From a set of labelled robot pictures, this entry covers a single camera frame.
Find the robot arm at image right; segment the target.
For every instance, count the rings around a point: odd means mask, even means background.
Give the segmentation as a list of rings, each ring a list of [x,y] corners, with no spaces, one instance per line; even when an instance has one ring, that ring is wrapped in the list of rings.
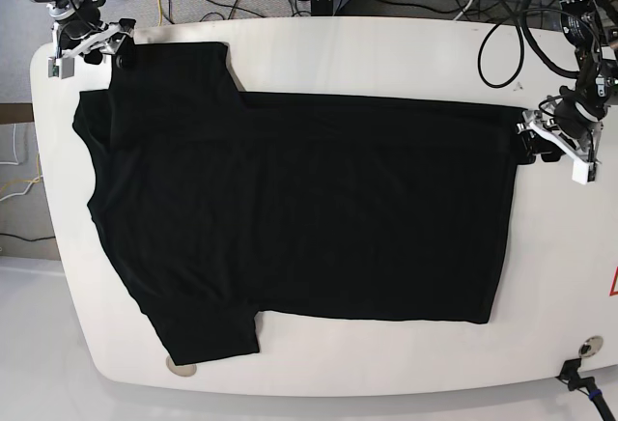
[[[576,70],[566,70],[550,60],[528,25],[533,14],[560,16],[560,28],[575,49]],[[617,59],[604,57],[606,48],[617,50],[617,7],[612,0],[522,0],[508,11],[521,44],[527,44],[553,73],[573,80],[559,93],[542,100],[538,108],[523,113],[520,133],[533,155],[556,161],[566,155],[581,166],[585,180],[594,179],[603,120],[617,103]]]

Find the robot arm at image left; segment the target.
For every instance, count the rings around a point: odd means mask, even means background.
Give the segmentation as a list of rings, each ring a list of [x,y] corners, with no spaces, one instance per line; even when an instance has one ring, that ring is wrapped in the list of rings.
[[[48,58],[48,76],[74,76],[77,58],[98,65],[108,56],[116,67],[127,69],[135,63],[133,40],[136,21],[101,19],[100,8],[107,0],[31,0],[47,6],[53,19],[53,54]]]

